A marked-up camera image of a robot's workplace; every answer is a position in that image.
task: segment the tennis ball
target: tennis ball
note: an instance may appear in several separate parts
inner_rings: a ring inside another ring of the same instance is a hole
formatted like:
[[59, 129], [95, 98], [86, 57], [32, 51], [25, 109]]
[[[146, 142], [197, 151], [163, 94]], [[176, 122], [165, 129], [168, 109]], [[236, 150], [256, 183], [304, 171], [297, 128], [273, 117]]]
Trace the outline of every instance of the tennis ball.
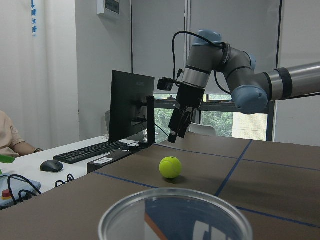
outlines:
[[161, 160], [159, 170], [166, 179], [174, 179], [181, 173], [182, 164], [178, 158], [167, 156]]

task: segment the computer monitor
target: computer monitor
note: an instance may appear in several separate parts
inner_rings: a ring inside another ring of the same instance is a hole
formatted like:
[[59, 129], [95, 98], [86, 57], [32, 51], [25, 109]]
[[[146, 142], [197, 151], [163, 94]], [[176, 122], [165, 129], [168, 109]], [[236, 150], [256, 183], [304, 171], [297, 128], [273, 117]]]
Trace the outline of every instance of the computer monitor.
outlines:
[[147, 145], [155, 143], [155, 78], [112, 71], [109, 142], [147, 129]]

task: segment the sticker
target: sticker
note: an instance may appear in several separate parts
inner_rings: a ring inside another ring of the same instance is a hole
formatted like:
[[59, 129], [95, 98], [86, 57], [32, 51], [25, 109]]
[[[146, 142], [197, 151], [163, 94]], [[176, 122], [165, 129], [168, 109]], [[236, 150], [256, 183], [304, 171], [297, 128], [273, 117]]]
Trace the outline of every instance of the sticker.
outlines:
[[94, 161], [94, 164], [105, 164], [107, 162], [110, 162], [111, 160], [113, 160], [113, 158], [109, 158], [109, 157], [103, 157], [101, 159], [98, 159], [97, 161]]

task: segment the keyboard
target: keyboard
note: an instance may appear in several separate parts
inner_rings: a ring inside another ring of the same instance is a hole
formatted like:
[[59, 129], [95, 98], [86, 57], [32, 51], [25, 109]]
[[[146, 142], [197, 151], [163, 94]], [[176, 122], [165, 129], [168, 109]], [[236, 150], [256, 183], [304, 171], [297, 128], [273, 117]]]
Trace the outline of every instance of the keyboard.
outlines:
[[109, 153], [113, 149], [119, 149], [121, 146], [127, 146], [127, 143], [115, 141], [115, 142], [103, 142], [95, 145], [87, 146], [75, 151], [66, 152], [53, 157], [54, 160], [66, 163], [74, 164], [94, 156]]

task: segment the red button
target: red button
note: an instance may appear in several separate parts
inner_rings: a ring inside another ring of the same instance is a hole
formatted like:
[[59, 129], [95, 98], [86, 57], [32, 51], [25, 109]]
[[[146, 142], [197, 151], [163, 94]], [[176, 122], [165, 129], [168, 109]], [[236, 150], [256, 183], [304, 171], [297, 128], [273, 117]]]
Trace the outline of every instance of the red button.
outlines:
[[11, 197], [9, 189], [2, 191], [2, 197], [3, 198], [10, 198]]

